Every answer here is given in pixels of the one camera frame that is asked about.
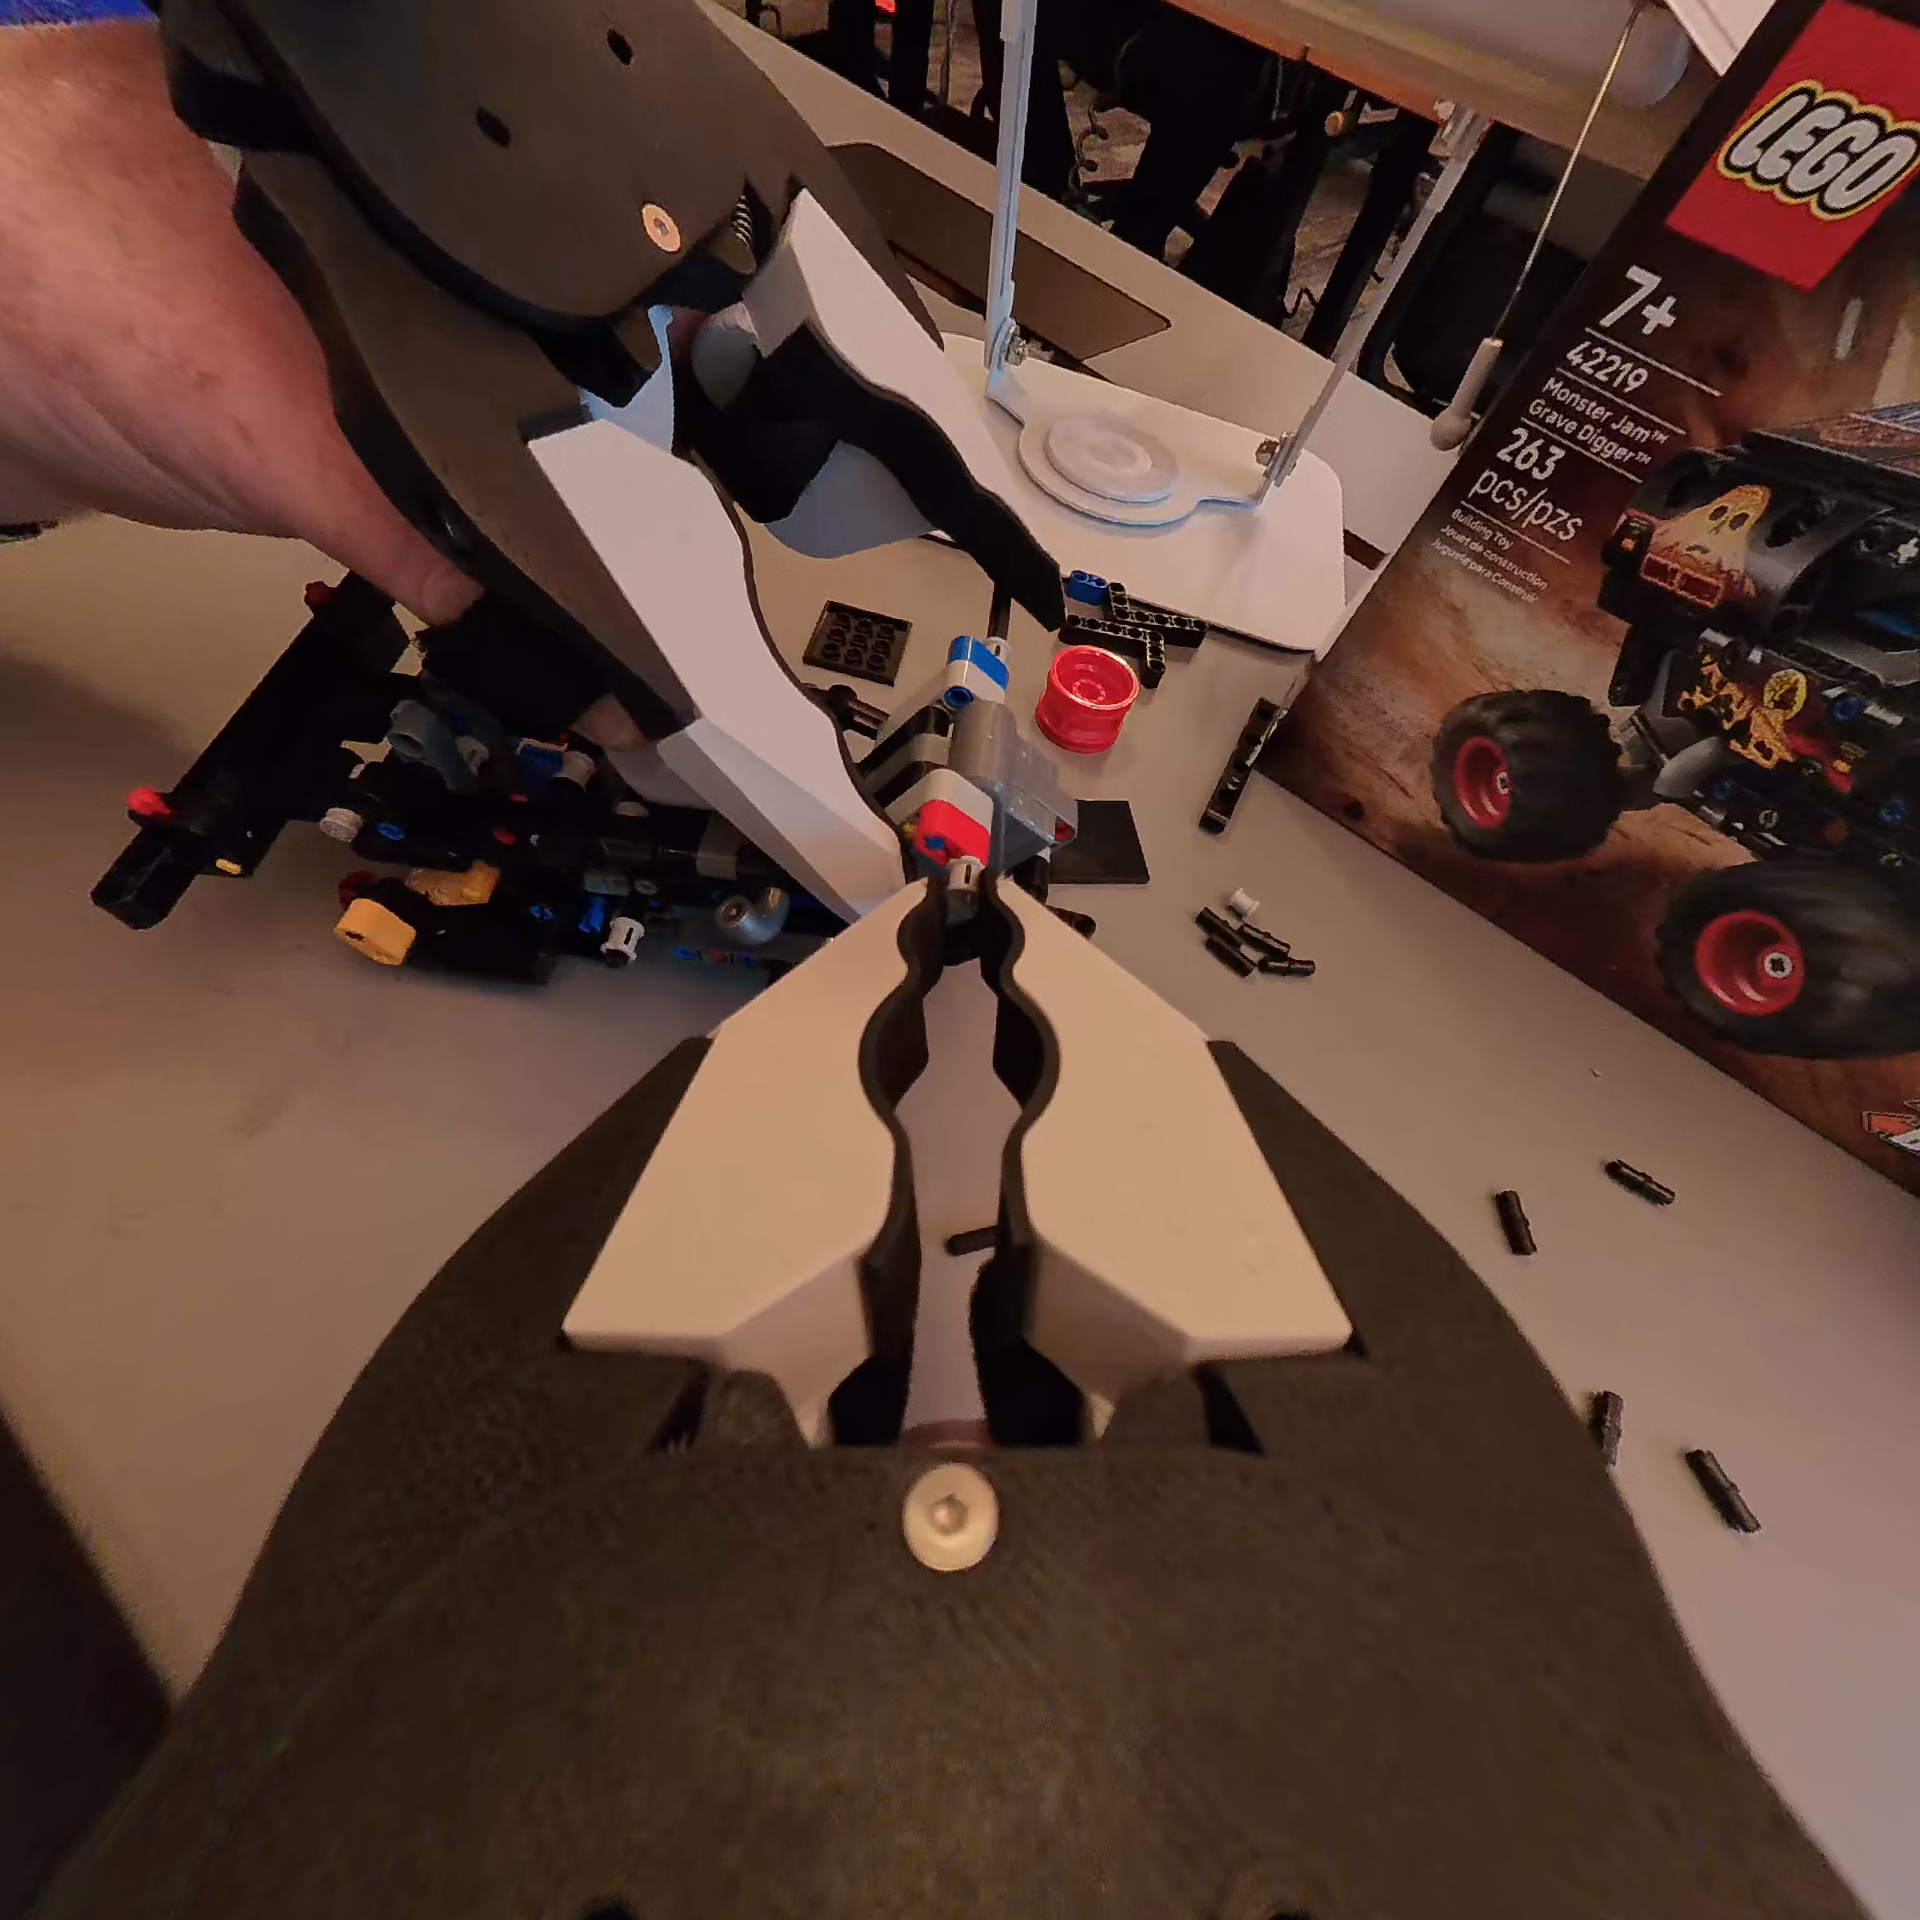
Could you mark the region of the brick-built toy truck chassis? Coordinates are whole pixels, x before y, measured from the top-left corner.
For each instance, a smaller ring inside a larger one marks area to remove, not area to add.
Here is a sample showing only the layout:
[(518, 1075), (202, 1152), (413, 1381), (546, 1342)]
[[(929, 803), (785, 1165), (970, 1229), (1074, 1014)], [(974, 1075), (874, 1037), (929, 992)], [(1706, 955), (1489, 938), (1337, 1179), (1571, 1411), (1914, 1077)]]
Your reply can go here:
[(621, 770), (556, 722), (571, 687), (489, 600), (412, 638), (348, 575), (205, 750), (128, 793), (128, 843), (93, 883), (125, 928), (196, 881), (252, 879), (285, 827), (352, 857), (334, 933), (387, 970), (542, 985), (561, 960), (632, 966), (643, 942), (768, 976), (845, 925), (770, 826), (738, 826), (689, 776)]

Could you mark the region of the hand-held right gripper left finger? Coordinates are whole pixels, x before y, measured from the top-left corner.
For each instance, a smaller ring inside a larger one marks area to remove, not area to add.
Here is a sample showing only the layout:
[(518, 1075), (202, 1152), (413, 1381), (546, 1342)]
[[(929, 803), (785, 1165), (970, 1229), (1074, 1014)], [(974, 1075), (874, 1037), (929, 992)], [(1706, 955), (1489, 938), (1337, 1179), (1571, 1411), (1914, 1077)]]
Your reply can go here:
[(715, 1027), (577, 1295), (577, 1350), (774, 1381), (806, 1441), (900, 1434), (922, 1303), (902, 1095), (945, 894), (915, 881)]

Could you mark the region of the large red wheel rim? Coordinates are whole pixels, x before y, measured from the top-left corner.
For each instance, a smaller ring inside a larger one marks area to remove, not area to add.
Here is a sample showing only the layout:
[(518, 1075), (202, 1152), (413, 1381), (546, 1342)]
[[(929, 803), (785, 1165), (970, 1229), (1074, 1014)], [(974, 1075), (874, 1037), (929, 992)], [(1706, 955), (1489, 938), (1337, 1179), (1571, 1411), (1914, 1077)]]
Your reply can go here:
[(1117, 744), (1138, 694), (1140, 679), (1130, 661), (1091, 642), (1072, 642), (1048, 667), (1035, 725), (1064, 752), (1097, 758)]

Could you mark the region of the black studded plate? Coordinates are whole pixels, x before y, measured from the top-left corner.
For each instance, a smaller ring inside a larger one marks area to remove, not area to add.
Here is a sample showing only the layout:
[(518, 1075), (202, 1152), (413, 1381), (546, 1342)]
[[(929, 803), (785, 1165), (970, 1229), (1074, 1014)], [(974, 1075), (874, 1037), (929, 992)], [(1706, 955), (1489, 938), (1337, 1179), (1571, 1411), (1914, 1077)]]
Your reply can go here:
[(800, 664), (842, 681), (892, 688), (899, 683), (909, 635), (913, 622), (902, 616), (827, 600), (812, 624)]

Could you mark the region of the black joined angle beams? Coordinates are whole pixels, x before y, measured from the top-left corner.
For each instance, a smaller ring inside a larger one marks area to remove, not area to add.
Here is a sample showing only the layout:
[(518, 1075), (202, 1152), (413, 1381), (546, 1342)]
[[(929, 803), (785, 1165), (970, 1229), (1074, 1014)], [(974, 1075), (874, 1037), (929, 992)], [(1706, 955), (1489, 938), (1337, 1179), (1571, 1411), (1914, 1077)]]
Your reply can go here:
[(1064, 642), (1091, 642), (1116, 653), (1137, 667), (1142, 690), (1160, 688), (1171, 661), (1193, 654), (1211, 633), (1202, 618), (1138, 600), (1120, 584), (1112, 584), (1104, 609), (1068, 597), (1064, 609)]

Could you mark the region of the person's left hand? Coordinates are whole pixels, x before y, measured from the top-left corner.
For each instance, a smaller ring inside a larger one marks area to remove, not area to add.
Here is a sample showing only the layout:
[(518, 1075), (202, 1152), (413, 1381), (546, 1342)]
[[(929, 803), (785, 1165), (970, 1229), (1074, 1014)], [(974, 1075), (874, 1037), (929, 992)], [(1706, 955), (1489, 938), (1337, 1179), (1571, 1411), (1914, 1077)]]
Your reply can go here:
[(86, 513), (299, 541), (429, 626), (478, 595), (352, 453), (130, 19), (3, 34), (3, 521)]

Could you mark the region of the black square panel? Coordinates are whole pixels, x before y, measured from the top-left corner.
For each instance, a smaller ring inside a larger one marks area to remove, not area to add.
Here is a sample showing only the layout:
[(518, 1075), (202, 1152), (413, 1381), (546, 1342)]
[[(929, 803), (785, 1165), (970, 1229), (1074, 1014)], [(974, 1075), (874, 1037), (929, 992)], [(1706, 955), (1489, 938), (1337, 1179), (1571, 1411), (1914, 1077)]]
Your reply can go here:
[(1049, 863), (1053, 885), (1145, 887), (1150, 869), (1130, 801), (1078, 801), (1074, 837)]

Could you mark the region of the toy set box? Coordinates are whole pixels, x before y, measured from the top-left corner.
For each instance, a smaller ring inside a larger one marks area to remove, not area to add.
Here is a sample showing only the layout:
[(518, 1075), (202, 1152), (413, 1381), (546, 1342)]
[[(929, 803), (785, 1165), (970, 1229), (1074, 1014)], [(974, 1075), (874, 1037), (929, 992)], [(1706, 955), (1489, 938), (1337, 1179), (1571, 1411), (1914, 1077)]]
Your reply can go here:
[(1390, 336), (1430, 505), (1266, 752), (1298, 801), (1916, 1192), (1916, 6), (1766, 6), (1540, 265)]

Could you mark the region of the long black beam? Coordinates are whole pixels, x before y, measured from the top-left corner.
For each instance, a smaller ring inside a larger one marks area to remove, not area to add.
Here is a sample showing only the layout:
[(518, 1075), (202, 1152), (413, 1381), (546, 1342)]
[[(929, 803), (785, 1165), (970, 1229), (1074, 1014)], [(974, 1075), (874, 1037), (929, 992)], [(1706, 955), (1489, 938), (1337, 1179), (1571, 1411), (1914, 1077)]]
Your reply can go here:
[(1282, 718), (1285, 709), (1273, 699), (1260, 699), (1245, 713), (1237, 739), (1227, 752), (1227, 760), (1222, 762), (1213, 786), (1208, 797), (1208, 803), (1198, 816), (1200, 832), (1210, 837), (1221, 837), (1230, 827), (1241, 797), (1245, 793), (1245, 786), (1252, 781), (1260, 760), (1266, 752)]

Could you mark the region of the white book stand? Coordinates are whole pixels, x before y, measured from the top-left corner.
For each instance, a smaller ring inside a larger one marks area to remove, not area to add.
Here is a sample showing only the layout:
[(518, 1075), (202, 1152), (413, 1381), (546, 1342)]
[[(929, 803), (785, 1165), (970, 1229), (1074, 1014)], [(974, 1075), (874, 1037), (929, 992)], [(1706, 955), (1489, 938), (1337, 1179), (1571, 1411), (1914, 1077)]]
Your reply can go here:
[(1460, 112), (1458, 138), (1427, 210), (1408, 233), (1371, 311), (1356, 317), (1331, 360), (1252, 325), (1243, 375), (1278, 368), (1294, 379), (1280, 406), (1266, 397), (1193, 409), (1120, 379), (1072, 373), (1034, 358), (1035, 328), (1018, 322), (1024, 117), (1035, 62), (1037, 6), (1002, 6), (1002, 96), (992, 241), (980, 338), (946, 336), (976, 426), (1013, 471), (1016, 505), (1064, 571), (1113, 576), (1182, 614), (1211, 618), (1294, 656), (1322, 656), (1339, 633), (1353, 591), (1345, 482), (1365, 510), (1388, 510), (1393, 554), (1419, 517), (1454, 453), (1424, 415), (1390, 400), (1358, 373), (1368, 329), (1385, 319), (1441, 210), (1460, 185), (1484, 120)]

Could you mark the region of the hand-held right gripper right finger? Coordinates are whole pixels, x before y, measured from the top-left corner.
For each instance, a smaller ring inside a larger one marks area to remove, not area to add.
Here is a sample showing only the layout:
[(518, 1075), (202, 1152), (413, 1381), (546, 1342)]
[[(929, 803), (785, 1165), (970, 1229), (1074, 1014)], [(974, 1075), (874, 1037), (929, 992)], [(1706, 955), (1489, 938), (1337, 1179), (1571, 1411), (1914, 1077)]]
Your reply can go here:
[(1016, 1101), (976, 1280), (994, 1446), (1072, 1447), (1092, 1402), (1219, 1361), (1328, 1355), (1353, 1321), (1198, 1024), (1008, 881), (976, 918)]

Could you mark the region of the tan round table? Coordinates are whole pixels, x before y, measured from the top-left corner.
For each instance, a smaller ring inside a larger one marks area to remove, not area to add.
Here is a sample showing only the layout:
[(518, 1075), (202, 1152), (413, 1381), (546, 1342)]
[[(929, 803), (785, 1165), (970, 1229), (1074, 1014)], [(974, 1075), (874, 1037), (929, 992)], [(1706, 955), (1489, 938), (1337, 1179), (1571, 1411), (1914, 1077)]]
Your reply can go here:
[(1437, 105), (1566, 152), (1632, 30), (1584, 153), (1645, 181), (1717, 73), (1680, 19), (1627, 3), (1182, 3), (1243, 42), (1424, 112)]

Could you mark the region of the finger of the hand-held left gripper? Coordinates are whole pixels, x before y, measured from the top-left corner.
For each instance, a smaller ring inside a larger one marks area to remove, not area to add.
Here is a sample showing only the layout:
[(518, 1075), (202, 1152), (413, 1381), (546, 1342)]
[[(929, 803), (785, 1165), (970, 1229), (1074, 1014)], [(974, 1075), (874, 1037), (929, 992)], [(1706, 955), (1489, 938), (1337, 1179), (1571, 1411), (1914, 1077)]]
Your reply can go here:
[(715, 485), (613, 422), (530, 450), (691, 711), (656, 737), (662, 766), (840, 919), (900, 891), (899, 834), (764, 629), (752, 554)]
[(692, 336), (680, 398), (683, 447), (787, 549), (844, 561), (941, 535), (1045, 631), (1065, 624), (984, 397), (806, 190)]

